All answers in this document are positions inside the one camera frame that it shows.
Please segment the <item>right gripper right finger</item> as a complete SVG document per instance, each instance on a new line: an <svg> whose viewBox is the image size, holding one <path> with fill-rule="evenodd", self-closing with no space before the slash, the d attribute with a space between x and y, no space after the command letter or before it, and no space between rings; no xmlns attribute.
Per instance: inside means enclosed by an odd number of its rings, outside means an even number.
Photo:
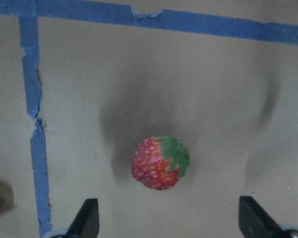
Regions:
<svg viewBox="0 0 298 238"><path fill-rule="evenodd" d="M239 197L238 226L245 238L288 237L252 196Z"/></svg>

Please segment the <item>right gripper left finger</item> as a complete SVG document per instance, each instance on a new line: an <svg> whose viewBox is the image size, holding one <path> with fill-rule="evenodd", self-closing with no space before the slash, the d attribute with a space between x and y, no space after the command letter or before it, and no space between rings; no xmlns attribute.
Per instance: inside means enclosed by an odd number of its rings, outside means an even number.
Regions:
<svg viewBox="0 0 298 238"><path fill-rule="evenodd" d="M70 225L67 238L97 238L99 234L99 210L97 198L86 199Z"/></svg>

